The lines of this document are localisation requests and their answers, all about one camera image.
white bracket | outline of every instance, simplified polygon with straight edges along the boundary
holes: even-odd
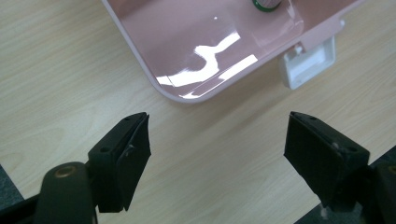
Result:
[[[296,46],[280,55],[279,71],[285,86],[295,90],[332,66],[335,62],[334,42],[332,36],[307,52],[303,52],[303,47]]]

wooden table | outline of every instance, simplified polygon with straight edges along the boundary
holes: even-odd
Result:
[[[289,112],[371,151],[396,145],[396,2],[367,1],[336,37],[337,62],[300,89],[276,60],[198,105],[151,86],[98,0],[0,2],[0,163],[21,194],[120,119],[150,114],[152,156],[128,213],[100,223],[293,223],[319,200],[283,157]]]

pink tray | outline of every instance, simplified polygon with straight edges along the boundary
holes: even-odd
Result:
[[[299,44],[310,50],[342,30],[364,0],[103,0],[154,87],[197,103]]]

